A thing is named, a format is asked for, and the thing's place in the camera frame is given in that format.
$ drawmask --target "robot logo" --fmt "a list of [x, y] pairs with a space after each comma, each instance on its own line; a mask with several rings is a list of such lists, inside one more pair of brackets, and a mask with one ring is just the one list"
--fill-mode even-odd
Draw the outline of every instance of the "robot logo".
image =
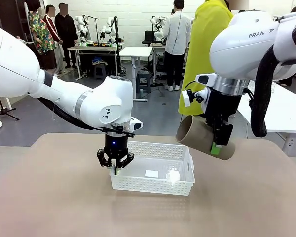
[[107, 120], [109, 120], [109, 114], [112, 113], [112, 111], [110, 109], [106, 109], [107, 114], [105, 116], [102, 116], [103, 118], [107, 118]]
[[256, 36], [262, 36], [262, 35], [264, 35], [263, 31], [257, 32], [257, 33], [251, 33], [251, 34], [249, 34], [249, 38], [256, 37]]

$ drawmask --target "black office chair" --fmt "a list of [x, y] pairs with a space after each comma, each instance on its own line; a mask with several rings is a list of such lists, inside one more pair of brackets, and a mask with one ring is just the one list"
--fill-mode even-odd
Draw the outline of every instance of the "black office chair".
[[150, 45], [154, 41], [155, 41], [155, 39], [154, 39], [154, 31], [145, 31], [145, 39], [142, 42], [142, 44], [147, 44], [148, 47], [150, 47]]

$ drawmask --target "plastic basket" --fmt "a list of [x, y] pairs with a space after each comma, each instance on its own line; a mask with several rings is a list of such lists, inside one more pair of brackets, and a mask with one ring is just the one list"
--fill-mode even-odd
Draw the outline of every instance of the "plastic basket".
[[128, 142], [134, 160], [115, 175], [113, 189], [188, 196], [195, 182], [194, 164], [186, 146]]

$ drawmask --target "robot arm in background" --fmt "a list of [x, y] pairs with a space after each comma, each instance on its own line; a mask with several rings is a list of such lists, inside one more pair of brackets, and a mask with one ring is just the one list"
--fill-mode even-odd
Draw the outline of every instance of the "robot arm in background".
[[[272, 81], [296, 73], [296, 13], [285, 15], [278, 22], [266, 12], [237, 14], [215, 38], [210, 61], [215, 73], [196, 77], [196, 82], [206, 88], [182, 94], [185, 106], [194, 100], [201, 104], [206, 124], [214, 134], [212, 151], [219, 152], [228, 144], [233, 130], [228, 118], [237, 112], [244, 93], [249, 93], [252, 99], [254, 135], [266, 136], [264, 118]], [[247, 89], [249, 80], [256, 81], [254, 95]]]
[[164, 40], [164, 35], [163, 35], [163, 27], [166, 23], [166, 17], [164, 16], [154, 16], [150, 20], [150, 22], [154, 25], [155, 27], [155, 33], [154, 36], [156, 37], [156, 41], [158, 42], [163, 42]]
[[114, 26], [115, 18], [109, 17], [107, 20], [107, 25], [103, 26], [100, 30], [100, 39], [105, 37], [105, 34], [108, 34], [111, 42], [116, 42], [116, 27]]
[[76, 16], [75, 20], [78, 22], [78, 31], [77, 35], [80, 37], [81, 46], [86, 46], [87, 36], [88, 36], [88, 21], [86, 20], [86, 16]]
[[25, 94], [73, 125], [105, 132], [105, 147], [97, 153], [101, 166], [111, 167], [115, 159], [119, 169], [132, 161], [134, 154], [128, 152], [127, 140], [143, 126], [131, 117], [132, 83], [116, 76], [107, 77], [94, 89], [64, 82], [40, 69], [34, 53], [0, 28], [0, 96]]

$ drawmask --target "white card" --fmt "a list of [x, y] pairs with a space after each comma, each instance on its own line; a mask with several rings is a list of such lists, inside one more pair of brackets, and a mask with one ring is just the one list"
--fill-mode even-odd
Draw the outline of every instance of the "white card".
[[145, 176], [150, 178], [158, 178], [159, 172], [153, 170], [146, 170]]

